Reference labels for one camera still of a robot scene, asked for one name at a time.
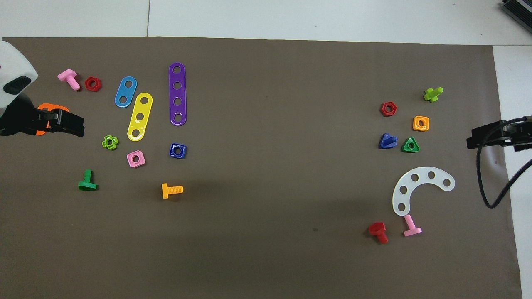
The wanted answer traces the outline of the orange heart-shaped plate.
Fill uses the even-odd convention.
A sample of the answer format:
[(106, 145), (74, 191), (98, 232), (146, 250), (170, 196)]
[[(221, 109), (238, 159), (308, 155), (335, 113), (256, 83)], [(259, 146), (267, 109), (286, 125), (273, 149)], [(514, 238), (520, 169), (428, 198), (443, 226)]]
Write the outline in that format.
[[(61, 109), (61, 110), (66, 110), (67, 112), (69, 112), (69, 109), (67, 107), (65, 107), (65, 106), (51, 104), (51, 103), (40, 104), (40, 106), (38, 106), (38, 109), (40, 109), (40, 110)], [(41, 131), (41, 130), (36, 131), (36, 136), (42, 136), (42, 135), (45, 135), (45, 134), (46, 134), (46, 131)]]

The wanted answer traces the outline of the orange plastic bolt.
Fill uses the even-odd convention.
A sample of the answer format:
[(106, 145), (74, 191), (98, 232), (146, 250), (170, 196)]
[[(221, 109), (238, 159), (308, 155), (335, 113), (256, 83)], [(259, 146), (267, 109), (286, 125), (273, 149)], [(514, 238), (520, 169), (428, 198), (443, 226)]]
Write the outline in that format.
[(183, 186), (168, 186), (167, 183), (161, 184), (162, 198), (168, 199), (169, 195), (182, 194), (184, 192)]

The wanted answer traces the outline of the purple four-hole plate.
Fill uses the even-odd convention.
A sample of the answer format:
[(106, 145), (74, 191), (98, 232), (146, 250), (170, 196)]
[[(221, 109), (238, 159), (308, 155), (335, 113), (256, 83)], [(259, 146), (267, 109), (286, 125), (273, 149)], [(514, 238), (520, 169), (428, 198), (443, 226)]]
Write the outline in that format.
[(186, 68), (174, 62), (168, 69), (169, 120), (174, 126), (182, 126), (187, 121)]

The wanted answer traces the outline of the pink square nut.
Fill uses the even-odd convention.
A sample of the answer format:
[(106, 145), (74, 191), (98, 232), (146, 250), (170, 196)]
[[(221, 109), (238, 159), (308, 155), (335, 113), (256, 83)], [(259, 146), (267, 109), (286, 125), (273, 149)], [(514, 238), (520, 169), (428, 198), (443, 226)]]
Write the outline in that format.
[(145, 164), (145, 157), (142, 151), (133, 151), (126, 155), (130, 168), (138, 168)]

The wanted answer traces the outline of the brown table mat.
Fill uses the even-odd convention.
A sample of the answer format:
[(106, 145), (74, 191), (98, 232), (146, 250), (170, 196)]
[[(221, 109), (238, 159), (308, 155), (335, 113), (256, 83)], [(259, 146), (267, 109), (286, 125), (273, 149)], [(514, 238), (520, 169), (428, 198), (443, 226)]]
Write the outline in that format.
[[(85, 136), (0, 137), (0, 299), (520, 299), (511, 203), (480, 198), (471, 129), (500, 120), (490, 46), (203, 38), (10, 38)], [(186, 68), (187, 121), (168, 69)], [(57, 75), (77, 73), (74, 91)], [(101, 80), (98, 92), (85, 80)], [(132, 103), (114, 98), (125, 76)], [(434, 103), (428, 88), (443, 87)], [(153, 105), (127, 137), (136, 97)], [(384, 117), (381, 104), (397, 113)], [(428, 131), (412, 129), (416, 115)], [(379, 149), (384, 133), (397, 147)], [(117, 137), (117, 149), (101, 142)], [(401, 151), (414, 137), (418, 153)], [(172, 143), (185, 159), (169, 157)], [(130, 168), (127, 154), (145, 164)], [(392, 195), (406, 172), (456, 182)], [(95, 191), (78, 182), (91, 169)], [(162, 198), (161, 184), (183, 186)], [(368, 227), (386, 226), (387, 244)]]

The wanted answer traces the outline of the blue triangle-head bolt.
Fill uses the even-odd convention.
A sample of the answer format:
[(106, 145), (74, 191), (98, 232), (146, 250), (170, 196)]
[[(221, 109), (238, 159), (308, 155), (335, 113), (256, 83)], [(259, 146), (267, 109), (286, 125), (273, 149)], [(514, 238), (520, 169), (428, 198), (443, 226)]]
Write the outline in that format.
[(380, 150), (394, 148), (394, 147), (397, 147), (397, 143), (398, 143), (397, 136), (384, 133), (379, 140), (378, 148)]

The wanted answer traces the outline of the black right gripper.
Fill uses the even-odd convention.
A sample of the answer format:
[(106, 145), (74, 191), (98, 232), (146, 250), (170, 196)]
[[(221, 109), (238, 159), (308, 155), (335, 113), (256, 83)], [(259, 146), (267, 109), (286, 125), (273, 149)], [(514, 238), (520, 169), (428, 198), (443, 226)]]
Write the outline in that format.
[(532, 149), (532, 117), (520, 117), (507, 120), (507, 132), (504, 122), (492, 122), (471, 129), (471, 136), (467, 138), (467, 149), (472, 150), (479, 146), (503, 146), (508, 143), (516, 145), (515, 151)]

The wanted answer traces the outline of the lime green cross bolt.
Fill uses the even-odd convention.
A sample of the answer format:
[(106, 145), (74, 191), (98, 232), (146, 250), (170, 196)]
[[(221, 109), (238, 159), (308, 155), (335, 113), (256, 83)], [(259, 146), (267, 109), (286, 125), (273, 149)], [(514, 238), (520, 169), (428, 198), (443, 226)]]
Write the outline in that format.
[(437, 87), (436, 89), (428, 88), (424, 91), (424, 100), (434, 103), (438, 100), (439, 95), (441, 95), (443, 91), (443, 87)]

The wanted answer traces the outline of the white curved five-hole plate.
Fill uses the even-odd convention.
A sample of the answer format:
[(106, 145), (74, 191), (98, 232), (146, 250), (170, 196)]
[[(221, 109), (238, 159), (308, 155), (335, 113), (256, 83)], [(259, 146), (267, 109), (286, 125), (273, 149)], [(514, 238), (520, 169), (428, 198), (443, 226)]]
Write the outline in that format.
[(392, 208), (398, 216), (410, 213), (410, 199), (413, 191), (421, 185), (435, 185), (443, 191), (452, 191), (456, 186), (455, 179), (446, 171), (423, 166), (414, 168), (399, 178), (392, 193)]

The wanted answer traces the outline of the yellow three-hole plate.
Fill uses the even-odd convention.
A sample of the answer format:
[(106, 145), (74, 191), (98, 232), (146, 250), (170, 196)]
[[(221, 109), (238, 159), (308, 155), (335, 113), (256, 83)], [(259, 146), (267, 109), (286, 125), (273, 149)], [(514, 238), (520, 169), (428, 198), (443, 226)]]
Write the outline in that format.
[(127, 130), (129, 140), (138, 142), (144, 138), (152, 105), (153, 97), (150, 93), (140, 93), (136, 97)]

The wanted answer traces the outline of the red plastic bolt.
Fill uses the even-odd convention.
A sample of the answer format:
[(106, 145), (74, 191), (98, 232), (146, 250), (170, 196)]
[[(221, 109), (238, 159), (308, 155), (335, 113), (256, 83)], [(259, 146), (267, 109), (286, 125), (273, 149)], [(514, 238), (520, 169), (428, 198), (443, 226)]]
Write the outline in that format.
[(368, 232), (371, 236), (376, 237), (380, 244), (388, 243), (388, 237), (386, 235), (386, 226), (384, 222), (376, 222), (371, 224), (368, 227)]

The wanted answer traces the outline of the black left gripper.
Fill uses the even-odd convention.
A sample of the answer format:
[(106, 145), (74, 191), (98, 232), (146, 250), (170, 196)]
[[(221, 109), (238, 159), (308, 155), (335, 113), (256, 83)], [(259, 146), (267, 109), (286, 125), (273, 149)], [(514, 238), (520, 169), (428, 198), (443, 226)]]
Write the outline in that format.
[(77, 115), (69, 115), (63, 109), (38, 110), (25, 93), (19, 94), (8, 104), (0, 117), (0, 136), (11, 136), (19, 133), (36, 136), (34, 125), (39, 121), (48, 122), (56, 132), (85, 136), (85, 119)]

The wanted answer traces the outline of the blue two-hole plate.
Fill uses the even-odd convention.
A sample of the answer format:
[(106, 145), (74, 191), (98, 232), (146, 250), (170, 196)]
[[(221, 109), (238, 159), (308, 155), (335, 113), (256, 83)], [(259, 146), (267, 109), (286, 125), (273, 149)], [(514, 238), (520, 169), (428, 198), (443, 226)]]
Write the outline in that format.
[(137, 84), (133, 76), (125, 76), (121, 80), (114, 98), (114, 103), (118, 108), (127, 108), (132, 103)]

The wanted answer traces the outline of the dark green plastic bolt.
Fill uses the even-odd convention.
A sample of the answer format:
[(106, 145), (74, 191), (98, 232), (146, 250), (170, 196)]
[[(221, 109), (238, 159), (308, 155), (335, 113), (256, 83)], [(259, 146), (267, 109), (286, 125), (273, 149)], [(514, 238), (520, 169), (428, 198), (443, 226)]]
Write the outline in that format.
[(93, 183), (92, 180), (92, 170), (86, 169), (84, 171), (83, 180), (78, 182), (78, 189), (81, 191), (95, 191), (98, 189), (98, 185)]

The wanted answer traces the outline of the pink plastic bolt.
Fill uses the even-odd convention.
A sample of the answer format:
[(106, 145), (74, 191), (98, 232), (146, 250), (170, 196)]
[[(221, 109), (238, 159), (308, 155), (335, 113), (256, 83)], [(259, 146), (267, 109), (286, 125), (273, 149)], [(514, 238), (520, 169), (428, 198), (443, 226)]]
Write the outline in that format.
[(405, 215), (404, 219), (407, 225), (407, 230), (403, 232), (403, 235), (405, 237), (414, 236), (418, 233), (422, 233), (422, 229), (415, 225), (414, 220), (412, 219), (410, 214)]
[(66, 69), (60, 74), (58, 74), (57, 78), (62, 82), (68, 83), (74, 91), (79, 91), (81, 89), (81, 86), (78, 81), (76, 81), (76, 76), (77, 73), (74, 70)]

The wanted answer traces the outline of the black ribbed device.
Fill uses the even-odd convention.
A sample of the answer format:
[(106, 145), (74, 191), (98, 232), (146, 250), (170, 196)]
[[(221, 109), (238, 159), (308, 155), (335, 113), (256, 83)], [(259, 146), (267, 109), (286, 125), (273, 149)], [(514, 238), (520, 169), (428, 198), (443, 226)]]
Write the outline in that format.
[(527, 25), (532, 25), (532, 0), (503, 0), (503, 11)]

